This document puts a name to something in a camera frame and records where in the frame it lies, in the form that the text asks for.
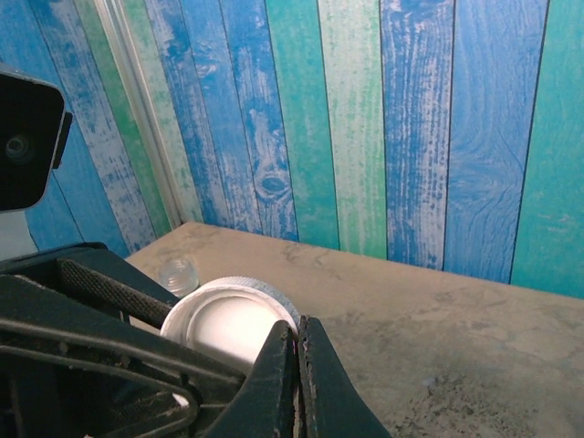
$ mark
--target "clear plastic cap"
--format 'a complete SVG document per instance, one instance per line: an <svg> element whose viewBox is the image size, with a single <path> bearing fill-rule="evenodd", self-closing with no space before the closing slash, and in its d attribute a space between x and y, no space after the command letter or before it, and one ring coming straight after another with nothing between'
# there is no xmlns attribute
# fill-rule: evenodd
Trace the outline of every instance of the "clear plastic cap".
<svg viewBox="0 0 584 438"><path fill-rule="evenodd" d="M199 274L185 258L175 258L162 265L159 279L163 287L180 298L189 295L199 286Z"/></svg>

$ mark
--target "vertical plank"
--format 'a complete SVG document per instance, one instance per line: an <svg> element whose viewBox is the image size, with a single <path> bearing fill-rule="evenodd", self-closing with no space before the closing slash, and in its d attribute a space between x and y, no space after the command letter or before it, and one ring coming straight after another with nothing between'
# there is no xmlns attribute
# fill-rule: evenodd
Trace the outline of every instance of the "vertical plank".
<svg viewBox="0 0 584 438"><path fill-rule="evenodd" d="M447 271L509 281L546 5L456 3Z"/></svg>
<svg viewBox="0 0 584 438"><path fill-rule="evenodd" d="M221 0L265 235L298 240L264 0Z"/></svg>
<svg viewBox="0 0 584 438"><path fill-rule="evenodd" d="M130 251L156 236L72 0L31 0L58 74Z"/></svg>
<svg viewBox="0 0 584 438"><path fill-rule="evenodd" d="M442 269L454 0L381 0L388 258Z"/></svg>
<svg viewBox="0 0 584 438"><path fill-rule="evenodd" d="M47 192L42 201L25 211L30 235L39 251L87 240L79 233L65 196L57 179L53 177L48 180ZM128 254L125 246L117 250L124 256Z"/></svg>
<svg viewBox="0 0 584 438"><path fill-rule="evenodd" d="M317 0L266 0L298 240L339 249L329 109Z"/></svg>
<svg viewBox="0 0 584 438"><path fill-rule="evenodd" d="M121 3L123 3L133 42L140 57L142 74L151 93L165 152L182 203L182 213L186 215L183 220L202 222L203 213L199 196L194 186L181 129L176 120L171 93L164 77L144 0L125 0Z"/></svg>
<svg viewBox="0 0 584 438"><path fill-rule="evenodd" d="M584 12L553 0L512 282L584 298Z"/></svg>
<svg viewBox="0 0 584 438"><path fill-rule="evenodd" d="M231 219L217 167L209 120L179 0L146 0L152 32L178 120L206 224Z"/></svg>
<svg viewBox="0 0 584 438"><path fill-rule="evenodd" d="M379 1L318 0L340 249L385 258Z"/></svg>
<svg viewBox="0 0 584 438"><path fill-rule="evenodd" d="M95 58L103 86L108 96L114 119L118 124L131 166L148 209L154 233L161 237L171 231L171 224L164 210L162 197L148 154L142 143L138 125L131 112L130 102L116 68L110 44L99 21L94 0L74 0L81 23L85 29L91 52Z"/></svg>
<svg viewBox="0 0 584 438"><path fill-rule="evenodd" d="M27 0L0 3L0 17L0 56L4 62L63 89ZM68 96L68 108L72 98L77 97ZM46 198L26 212L31 234L39 249L81 240L78 236L81 233L83 240L103 242L112 251L126 256L128 248L77 120L71 126L61 166L53 171Z"/></svg>
<svg viewBox="0 0 584 438"><path fill-rule="evenodd" d="M25 212L0 213L0 260L36 251L37 245L30 235Z"/></svg>
<svg viewBox="0 0 584 438"><path fill-rule="evenodd" d="M262 233L219 0L182 1L234 228Z"/></svg>

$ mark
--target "countertop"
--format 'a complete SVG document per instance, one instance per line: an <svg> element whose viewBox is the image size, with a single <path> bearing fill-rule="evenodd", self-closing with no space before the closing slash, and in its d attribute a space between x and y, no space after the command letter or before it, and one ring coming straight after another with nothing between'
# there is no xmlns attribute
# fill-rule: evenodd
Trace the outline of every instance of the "countertop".
<svg viewBox="0 0 584 438"><path fill-rule="evenodd" d="M195 223L129 262L175 257L318 317L394 437L584 437L584 300Z"/></svg>

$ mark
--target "camera lens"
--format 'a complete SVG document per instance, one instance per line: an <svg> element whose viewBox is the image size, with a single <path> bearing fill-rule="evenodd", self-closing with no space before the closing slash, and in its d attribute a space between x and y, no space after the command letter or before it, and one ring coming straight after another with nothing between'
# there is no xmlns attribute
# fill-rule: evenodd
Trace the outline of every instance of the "camera lens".
<svg viewBox="0 0 584 438"><path fill-rule="evenodd" d="M35 156L35 151L28 137L15 135L5 145L6 158L13 164L26 164Z"/></svg>

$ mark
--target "table surface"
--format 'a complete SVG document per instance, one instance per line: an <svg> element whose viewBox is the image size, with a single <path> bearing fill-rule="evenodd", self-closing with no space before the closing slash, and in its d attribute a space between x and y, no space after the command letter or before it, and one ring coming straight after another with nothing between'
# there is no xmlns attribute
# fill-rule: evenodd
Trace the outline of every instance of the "table surface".
<svg viewBox="0 0 584 438"><path fill-rule="evenodd" d="M318 317L394 437L584 437L584 300L194 223L129 262L176 257Z"/></svg>

